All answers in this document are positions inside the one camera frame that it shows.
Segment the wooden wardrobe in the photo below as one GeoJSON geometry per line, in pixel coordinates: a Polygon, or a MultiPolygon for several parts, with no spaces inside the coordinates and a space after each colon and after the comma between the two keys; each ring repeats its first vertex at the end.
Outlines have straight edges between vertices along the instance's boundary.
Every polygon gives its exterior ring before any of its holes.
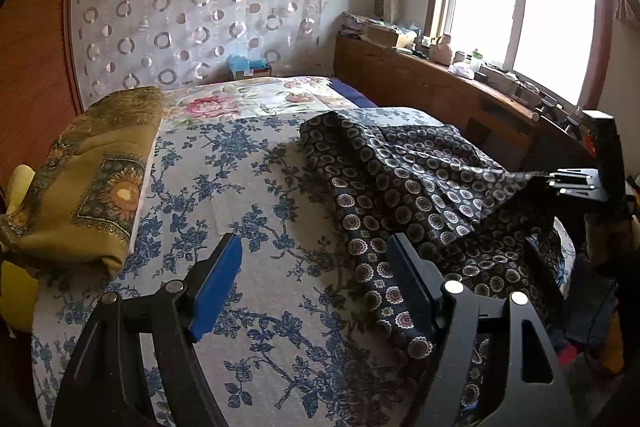
{"type": "Polygon", "coordinates": [[[0,7],[0,187],[21,163],[36,168],[81,113],[68,0],[5,0],[0,7]]]}

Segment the teapot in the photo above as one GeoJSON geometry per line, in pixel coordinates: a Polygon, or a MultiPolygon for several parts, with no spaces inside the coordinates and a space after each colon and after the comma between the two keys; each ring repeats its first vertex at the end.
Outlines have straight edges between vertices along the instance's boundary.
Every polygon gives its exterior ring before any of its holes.
{"type": "Polygon", "coordinates": [[[435,46],[429,50],[429,58],[443,66],[450,66],[453,61],[453,50],[450,43],[451,35],[439,36],[435,46]]]}

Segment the folded yellow cloth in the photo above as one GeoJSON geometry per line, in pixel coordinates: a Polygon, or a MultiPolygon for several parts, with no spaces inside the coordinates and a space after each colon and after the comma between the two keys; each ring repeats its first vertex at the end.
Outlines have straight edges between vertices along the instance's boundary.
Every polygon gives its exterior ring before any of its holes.
{"type": "Polygon", "coordinates": [[[54,143],[20,207],[0,216],[0,242],[60,263],[100,260],[111,277],[129,254],[162,103],[157,87],[117,91],[54,143]]]}

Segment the red object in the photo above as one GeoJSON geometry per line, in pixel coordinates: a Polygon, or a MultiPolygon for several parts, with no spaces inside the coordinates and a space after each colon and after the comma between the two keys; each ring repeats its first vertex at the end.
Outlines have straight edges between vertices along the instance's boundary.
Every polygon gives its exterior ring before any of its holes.
{"type": "Polygon", "coordinates": [[[569,345],[565,347],[558,355],[558,363],[562,367],[563,365],[567,365],[577,356],[578,356],[578,350],[575,349],[575,346],[569,345]]]}
{"type": "Polygon", "coordinates": [[[596,155],[596,146],[593,143],[593,139],[588,134],[584,136],[584,144],[587,146],[587,149],[591,151],[591,154],[596,155]]]}

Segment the tissue box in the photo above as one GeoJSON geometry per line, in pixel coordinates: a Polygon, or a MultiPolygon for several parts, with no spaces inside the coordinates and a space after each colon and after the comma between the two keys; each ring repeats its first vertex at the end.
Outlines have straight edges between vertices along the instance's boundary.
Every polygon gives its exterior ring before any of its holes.
{"type": "Polygon", "coordinates": [[[271,66],[266,60],[248,60],[234,55],[229,57],[228,65],[234,80],[271,76],[271,66]]]}
{"type": "Polygon", "coordinates": [[[231,76],[234,80],[246,80],[248,78],[258,78],[260,76],[273,76],[271,74],[271,67],[260,68],[258,70],[245,70],[245,71],[231,71],[231,76]]]}

